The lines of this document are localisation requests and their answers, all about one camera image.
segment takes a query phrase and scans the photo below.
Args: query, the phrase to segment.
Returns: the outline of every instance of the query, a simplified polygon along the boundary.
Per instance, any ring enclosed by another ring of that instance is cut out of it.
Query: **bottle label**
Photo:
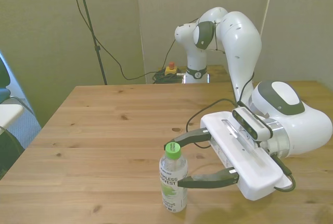
[[[183,210],[187,204],[187,189],[177,186],[177,182],[187,176],[186,165],[179,171],[170,172],[162,168],[160,163],[160,177],[162,186],[162,200],[166,208],[171,212]]]

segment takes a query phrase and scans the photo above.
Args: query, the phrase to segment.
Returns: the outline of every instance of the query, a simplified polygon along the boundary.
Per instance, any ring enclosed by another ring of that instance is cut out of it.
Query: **beige wall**
[[[119,59],[125,74],[143,74],[137,0],[87,4],[97,37]],[[76,85],[103,83],[92,36],[75,0],[0,0],[0,50],[41,125]],[[125,83],[117,64],[101,54],[109,84]]]
[[[333,89],[333,0],[270,0],[256,79],[317,80]]]
[[[140,26],[146,71],[155,71],[162,66],[165,54],[174,40],[177,25],[189,22],[208,9],[224,7],[247,15],[260,30],[267,0],[138,0]],[[170,52],[168,61],[186,65],[186,53],[177,44]],[[209,64],[225,64],[219,52],[208,53]]]

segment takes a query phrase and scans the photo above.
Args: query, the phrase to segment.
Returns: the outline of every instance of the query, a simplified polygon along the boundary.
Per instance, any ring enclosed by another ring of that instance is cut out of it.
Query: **black cable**
[[[292,190],[294,190],[296,188],[296,181],[295,181],[295,179],[294,179],[294,177],[292,175],[288,175],[288,177],[292,181],[292,185],[291,185],[290,188],[288,188],[288,189],[281,189],[281,188],[274,187],[274,189],[277,190],[277,191],[283,192],[283,193],[288,193],[288,192],[291,192]]]
[[[139,77],[134,77],[134,78],[127,78],[126,76],[125,76],[125,74],[124,74],[124,72],[123,72],[123,69],[122,69],[122,66],[121,66],[121,64],[118,62],[118,60],[101,44],[101,42],[98,40],[98,38],[96,37],[96,35],[94,34],[94,32],[91,30],[91,28],[89,27],[89,24],[87,23],[87,21],[86,21],[86,19],[84,18],[84,16],[83,16],[83,14],[82,14],[82,12],[81,12],[81,9],[80,9],[80,5],[79,5],[79,1],[78,0],[75,0],[76,1],[76,5],[78,6],[78,9],[79,9],[79,13],[80,13],[80,15],[81,15],[81,17],[82,17],[82,19],[83,19],[83,21],[85,22],[85,24],[87,25],[87,27],[88,27],[88,29],[91,31],[91,33],[93,34],[93,36],[95,37],[95,39],[96,39],[96,41],[99,43],[99,45],[102,47],[102,49],[104,49],[105,50],[105,52],[106,53],[108,53],[112,58],[113,58],[113,60],[119,65],[119,68],[120,68],[120,72],[121,72],[121,75],[123,76],[123,78],[125,78],[126,80],[128,80],[128,81],[130,81],[130,80],[135,80],[135,79],[138,79],[138,78],[141,78],[141,77],[144,77],[144,76],[146,76],[146,75],[148,75],[148,74],[152,74],[152,73],[157,73],[158,71],[152,71],[152,72],[148,72],[148,73],[145,73],[145,74],[143,74],[143,75],[141,75],[141,76],[139,76]],[[163,63],[163,66],[162,66],[162,69],[164,68],[164,65],[165,65],[165,62],[167,61],[166,59],[167,59],[167,57],[168,57],[168,54],[169,54],[169,52],[170,52],[170,50],[171,50],[171,48],[172,48],[172,46],[173,46],[173,44],[175,43],[175,41],[176,40],[174,40],[173,42],[172,42],[172,44],[171,44],[171,46],[170,46],[170,48],[169,48],[169,50],[168,50],[168,52],[167,52],[167,54],[166,54],[166,56],[165,56],[165,59],[164,59],[164,63]]]
[[[171,44],[171,46],[170,46],[170,48],[169,48],[169,50],[168,50],[168,52],[167,52],[167,54],[166,54],[166,56],[165,56],[164,63],[163,63],[163,66],[162,66],[161,70],[164,68],[165,62],[167,61],[166,58],[167,58],[167,56],[168,56],[170,50],[172,49],[172,46],[173,46],[173,44],[175,43],[175,41],[176,41],[176,39],[173,40],[173,42],[172,42],[172,44]]]
[[[276,186],[274,187],[274,189],[277,191],[280,191],[280,192],[284,192],[284,193],[291,192],[292,190],[294,190],[296,188],[296,181],[295,181],[294,177],[292,176],[291,170],[280,160],[280,158],[277,156],[276,153],[272,154],[271,158],[281,168],[281,170],[283,171],[283,174],[285,176],[288,176],[292,182],[291,187],[288,189],[281,189],[281,188],[277,188]]]
[[[177,73],[181,73],[182,71],[180,69],[177,69]],[[167,74],[165,75],[165,68],[157,71],[154,76],[152,77],[152,80],[154,81],[153,84],[161,84],[161,83],[178,83],[180,82],[183,77],[177,76],[177,74]]]
[[[242,98],[242,96],[243,96],[244,89],[245,89],[246,85],[248,85],[248,83],[249,83],[250,81],[252,81],[253,77],[254,77],[254,72],[253,72],[253,74],[252,74],[250,80],[248,80],[248,81],[245,83],[245,85],[243,86],[243,89],[242,89],[241,92],[240,92],[240,96],[239,96],[239,100],[238,100],[238,102],[241,101],[241,98]]]
[[[230,100],[230,99],[227,99],[227,98],[219,99],[219,100],[217,100],[216,102],[213,102],[212,104],[210,104],[210,105],[206,106],[205,108],[203,108],[203,109],[199,110],[198,112],[196,112],[196,113],[195,113],[195,114],[194,114],[194,115],[193,115],[193,116],[187,121],[187,123],[186,123],[186,132],[188,132],[188,125],[189,125],[189,123],[191,122],[191,120],[192,120],[193,118],[195,118],[198,114],[200,114],[201,112],[205,111],[206,109],[208,109],[208,108],[214,106],[216,103],[219,103],[219,102],[222,102],[222,101],[230,102],[230,103],[232,103],[233,106],[237,107],[237,104],[236,104],[235,102],[233,102],[232,100]],[[196,145],[196,146],[199,147],[199,148],[209,148],[209,147],[210,147],[210,145],[209,145],[209,146],[206,146],[206,147],[202,147],[202,146],[198,145],[197,143],[194,143],[194,145]]]

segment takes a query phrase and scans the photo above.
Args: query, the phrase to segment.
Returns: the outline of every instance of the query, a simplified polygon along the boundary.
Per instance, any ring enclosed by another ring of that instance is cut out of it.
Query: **wooden table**
[[[316,82],[291,84],[306,103],[333,118],[328,89]],[[163,207],[163,144],[221,97],[232,98],[229,83],[76,87],[0,181],[0,223],[333,223],[332,140],[285,159],[297,181],[291,193],[252,202],[233,185],[189,190],[179,214]],[[206,113],[231,109],[223,102]],[[191,129],[199,127],[200,116]],[[189,145],[183,153],[190,174],[223,168],[212,149]]]

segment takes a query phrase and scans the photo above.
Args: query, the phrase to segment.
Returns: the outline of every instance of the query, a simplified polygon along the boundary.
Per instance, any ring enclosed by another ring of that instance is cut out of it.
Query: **plastic bottle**
[[[177,213],[187,204],[187,189],[177,186],[177,181],[187,176],[187,160],[176,142],[165,147],[165,155],[160,160],[162,200],[167,210]]]

